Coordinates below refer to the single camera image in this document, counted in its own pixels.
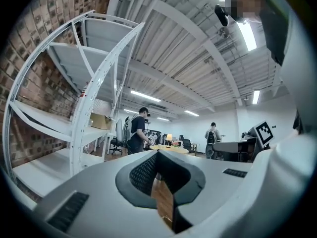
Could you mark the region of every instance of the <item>cardboard box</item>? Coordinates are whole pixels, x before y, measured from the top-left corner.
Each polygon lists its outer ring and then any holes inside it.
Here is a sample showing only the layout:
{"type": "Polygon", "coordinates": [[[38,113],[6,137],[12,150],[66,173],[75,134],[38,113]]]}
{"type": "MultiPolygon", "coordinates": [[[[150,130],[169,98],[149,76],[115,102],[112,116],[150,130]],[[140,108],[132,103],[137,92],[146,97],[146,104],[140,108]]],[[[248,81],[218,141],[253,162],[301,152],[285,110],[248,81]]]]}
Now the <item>cardboard box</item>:
{"type": "Polygon", "coordinates": [[[93,120],[93,124],[91,125],[91,127],[98,129],[111,130],[112,123],[115,122],[115,120],[110,117],[98,115],[95,113],[91,113],[90,119],[93,120]]]}

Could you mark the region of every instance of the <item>table lamp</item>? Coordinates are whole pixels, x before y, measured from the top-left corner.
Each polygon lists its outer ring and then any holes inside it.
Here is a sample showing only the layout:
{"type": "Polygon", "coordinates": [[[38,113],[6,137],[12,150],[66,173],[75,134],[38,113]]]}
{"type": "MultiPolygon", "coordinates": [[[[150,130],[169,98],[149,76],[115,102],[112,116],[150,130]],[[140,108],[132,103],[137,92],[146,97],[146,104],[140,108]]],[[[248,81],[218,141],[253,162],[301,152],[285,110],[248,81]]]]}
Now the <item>table lamp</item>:
{"type": "Polygon", "coordinates": [[[172,141],[172,134],[167,134],[166,140],[167,140],[168,142],[169,142],[169,141],[172,141]]]}

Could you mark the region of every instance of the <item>backpack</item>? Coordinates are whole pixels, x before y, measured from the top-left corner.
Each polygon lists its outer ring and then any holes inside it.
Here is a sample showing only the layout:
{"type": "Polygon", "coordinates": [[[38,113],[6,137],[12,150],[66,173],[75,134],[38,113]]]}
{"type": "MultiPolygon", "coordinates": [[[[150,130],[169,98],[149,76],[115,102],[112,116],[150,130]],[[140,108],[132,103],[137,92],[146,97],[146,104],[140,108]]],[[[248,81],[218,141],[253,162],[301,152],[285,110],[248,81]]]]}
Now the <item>backpack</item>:
{"type": "Polygon", "coordinates": [[[210,131],[208,133],[207,144],[214,144],[216,142],[215,133],[210,131]]]}
{"type": "Polygon", "coordinates": [[[139,117],[140,115],[139,114],[135,114],[131,119],[129,118],[125,123],[124,123],[124,126],[123,126],[123,131],[122,131],[122,134],[123,134],[123,141],[124,142],[127,142],[131,139],[131,137],[137,133],[135,131],[135,133],[132,133],[131,132],[131,129],[132,129],[132,120],[134,120],[136,117],[139,117]]]}

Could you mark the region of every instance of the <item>man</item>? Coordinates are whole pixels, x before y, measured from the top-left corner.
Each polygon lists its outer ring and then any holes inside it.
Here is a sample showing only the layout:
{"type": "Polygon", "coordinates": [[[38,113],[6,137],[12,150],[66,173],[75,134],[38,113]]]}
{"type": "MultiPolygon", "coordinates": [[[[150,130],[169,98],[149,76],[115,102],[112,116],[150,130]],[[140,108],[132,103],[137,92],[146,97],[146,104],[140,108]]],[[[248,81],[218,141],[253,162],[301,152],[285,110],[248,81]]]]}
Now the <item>man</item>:
{"type": "MultiPolygon", "coordinates": [[[[289,23],[288,14],[285,13],[288,11],[286,1],[280,0],[279,4],[274,4],[271,0],[226,0],[225,7],[237,22],[247,20],[262,23],[266,46],[271,51],[274,61],[282,66],[289,23]]],[[[303,125],[298,113],[293,129],[294,131],[287,138],[303,133],[303,125]]]]}
{"type": "Polygon", "coordinates": [[[143,151],[143,140],[149,145],[152,144],[149,138],[147,138],[143,131],[145,130],[145,118],[148,116],[147,108],[140,108],[139,115],[134,117],[131,122],[131,133],[135,133],[128,141],[128,154],[139,153],[143,151]]]}
{"type": "Polygon", "coordinates": [[[214,132],[215,134],[215,141],[221,141],[221,136],[219,130],[216,129],[216,123],[212,122],[210,128],[205,133],[205,139],[208,140],[209,132],[214,132]]]}

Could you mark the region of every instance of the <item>brick wall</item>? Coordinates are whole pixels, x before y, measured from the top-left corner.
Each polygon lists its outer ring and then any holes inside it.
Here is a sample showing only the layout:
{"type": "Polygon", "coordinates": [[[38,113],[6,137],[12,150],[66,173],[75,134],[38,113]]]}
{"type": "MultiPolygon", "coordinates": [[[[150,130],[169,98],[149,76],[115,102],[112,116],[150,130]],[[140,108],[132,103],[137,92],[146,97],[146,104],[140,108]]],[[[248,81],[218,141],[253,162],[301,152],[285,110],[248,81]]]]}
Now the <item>brick wall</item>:
{"type": "MultiPolygon", "coordinates": [[[[13,81],[35,47],[61,24],[83,12],[95,9],[98,13],[105,13],[108,2],[109,0],[33,0],[25,8],[0,57],[0,127],[13,81]]],[[[73,44],[75,40],[71,30],[67,30],[55,42],[73,44]]],[[[78,96],[44,52],[29,70],[17,99],[38,109],[70,117],[78,96]]],[[[2,134],[0,136],[0,161],[3,165],[2,134]]],[[[29,127],[18,116],[13,116],[10,126],[13,167],[65,146],[65,142],[45,135],[29,127]]]]}

